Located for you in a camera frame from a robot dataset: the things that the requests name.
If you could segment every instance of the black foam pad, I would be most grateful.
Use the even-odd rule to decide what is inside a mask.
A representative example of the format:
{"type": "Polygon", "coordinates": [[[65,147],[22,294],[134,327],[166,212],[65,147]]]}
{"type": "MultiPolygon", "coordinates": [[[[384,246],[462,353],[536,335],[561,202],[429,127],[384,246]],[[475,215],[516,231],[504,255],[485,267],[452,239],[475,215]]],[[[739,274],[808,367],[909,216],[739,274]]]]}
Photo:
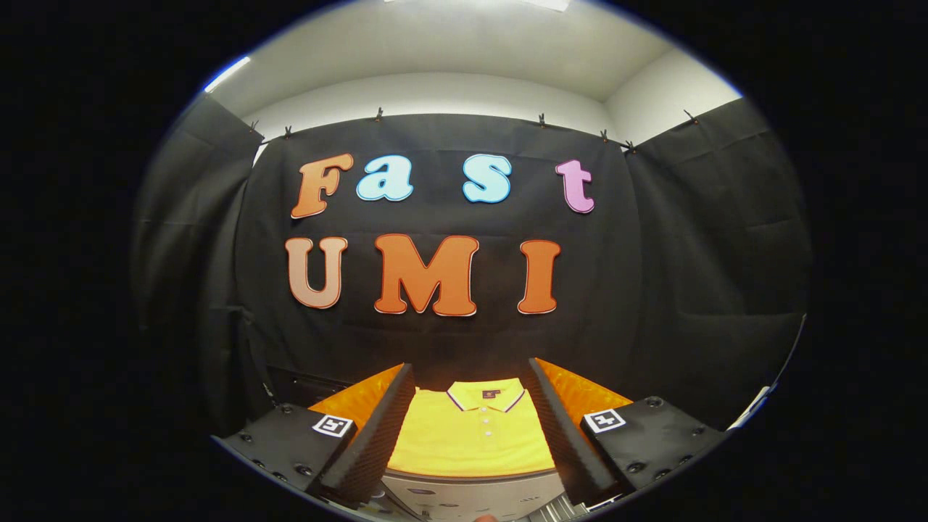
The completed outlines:
{"type": "Polygon", "coordinates": [[[570,501],[573,504],[597,503],[621,493],[617,488],[620,484],[598,454],[583,440],[564,409],[558,392],[536,360],[528,359],[521,380],[535,404],[551,459],[570,501]]]}
{"type": "Polygon", "coordinates": [[[581,426],[616,478],[634,489],[673,472],[723,438],[659,397],[590,413],[581,426]]]}
{"type": "Polygon", "coordinates": [[[416,395],[411,364],[404,364],[351,446],[322,477],[325,495],[356,508],[370,500],[393,455],[400,428],[416,395]]]}

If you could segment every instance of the black curtain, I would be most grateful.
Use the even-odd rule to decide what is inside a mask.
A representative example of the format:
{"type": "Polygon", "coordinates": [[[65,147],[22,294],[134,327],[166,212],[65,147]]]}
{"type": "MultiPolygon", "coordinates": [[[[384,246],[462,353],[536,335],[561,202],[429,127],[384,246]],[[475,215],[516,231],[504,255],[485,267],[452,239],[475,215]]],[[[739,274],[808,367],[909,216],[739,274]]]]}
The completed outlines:
{"type": "Polygon", "coordinates": [[[725,429],[773,383],[806,311],[812,258],[797,175],[743,98],[625,158],[642,293],[618,391],[660,395],[725,429]]]}
{"type": "MultiPolygon", "coordinates": [[[[236,237],[236,275],[241,304],[254,314],[268,364],[285,370],[357,382],[399,363],[411,363],[417,385],[447,389],[454,381],[517,376],[525,361],[540,357],[620,390],[638,324],[640,294],[638,211],[625,159],[615,143],[570,129],[475,115],[415,114],[331,124],[274,139],[249,180],[236,237]],[[338,189],[324,196],[324,212],[293,219],[302,176],[310,162],[344,153],[354,166],[338,189]],[[470,202],[464,162],[474,154],[500,155],[511,164],[505,200],[470,202]],[[412,193],[402,201],[364,201],[355,186],[365,165],[399,154],[412,162],[412,193]],[[560,163],[578,160],[591,174],[586,196],[595,207],[572,210],[564,197],[560,163]],[[381,234],[407,234],[425,263],[450,235],[480,243],[473,255],[471,317],[379,313],[383,261],[375,247],[381,234]],[[337,304],[314,309],[290,293],[284,243],[315,244],[343,237],[342,294],[337,304]],[[523,315],[524,241],[561,246],[555,258],[557,308],[523,315]]],[[[308,279],[325,282],[324,256],[309,253],[308,279]]]]}
{"type": "Polygon", "coordinates": [[[261,140],[200,95],[167,133],[138,192],[134,371],[148,384],[148,414],[165,425],[228,433],[245,421],[242,382],[253,370],[238,352],[232,249],[261,140]]]}

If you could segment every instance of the pink letter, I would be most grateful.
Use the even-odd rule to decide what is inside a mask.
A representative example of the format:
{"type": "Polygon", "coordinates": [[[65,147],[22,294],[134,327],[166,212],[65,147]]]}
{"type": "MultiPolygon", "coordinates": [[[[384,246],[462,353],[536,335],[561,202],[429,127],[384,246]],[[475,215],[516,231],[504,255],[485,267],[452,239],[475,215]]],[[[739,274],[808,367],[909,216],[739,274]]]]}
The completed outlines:
{"type": "Polygon", "coordinates": [[[589,183],[593,178],[589,172],[580,167],[580,162],[570,160],[554,167],[554,171],[564,176],[564,199],[574,212],[586,214],[593,210],[593,200],[583,193],[584,182],[589,183]]]}

